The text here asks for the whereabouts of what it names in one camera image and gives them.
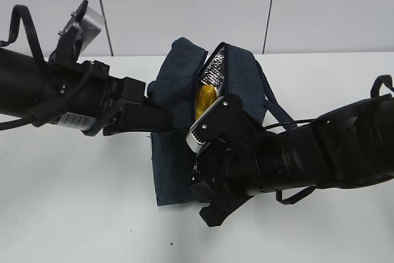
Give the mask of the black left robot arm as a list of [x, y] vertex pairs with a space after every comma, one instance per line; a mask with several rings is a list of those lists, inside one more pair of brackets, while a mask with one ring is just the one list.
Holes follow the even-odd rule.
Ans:
[[172, 114], [145, 95], [143, 81], [110, 76], [105, 63], [52, 58], [45, 67], [47, 76], [32, 57], [1, 49], [1, 114], [16, 118], [2, 130], [53, 124], [93, 137], [172, 127]]

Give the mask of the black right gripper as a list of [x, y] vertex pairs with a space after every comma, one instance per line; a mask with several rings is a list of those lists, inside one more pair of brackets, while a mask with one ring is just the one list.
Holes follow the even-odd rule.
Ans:
[[257, 149], [261, 138], [245, 143], [213, 140], [196, 157], [197, 176], [191, 192], [198, 201], [208, 202], [199, 215], [209, 227], [218, 227], [253, 196], [262, 193]]

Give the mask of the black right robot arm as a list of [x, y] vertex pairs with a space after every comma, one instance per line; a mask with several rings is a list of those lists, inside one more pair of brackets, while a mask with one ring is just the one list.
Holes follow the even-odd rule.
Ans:
[[356, 189], [393, 179], [393, 97], [371, 97], [307, 124], [270, 132], [234, 94], [218, 98], [192, 125], [191, 183], [210, 227], [253, 196], [274, 193], [284, 205], [315, 190]]

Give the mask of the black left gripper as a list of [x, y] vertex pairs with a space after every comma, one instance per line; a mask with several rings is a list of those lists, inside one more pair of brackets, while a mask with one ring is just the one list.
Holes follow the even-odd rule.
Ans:
[[96, 60], [78, 63], [50, 59], [49, 66], [50, 77], [42, 95], [44, 100], [65, 97], [79, 84], [86, 68], [92, 68], [89, 79], [66, 111], [49, 120], [49, 124], [77, 129], [90, 137], [102, 129], [104, 136], [171, 130], [171, 112], [141, 105], [145, 100], [146, 83], [143, 81], [110, 76], [110, 67]]

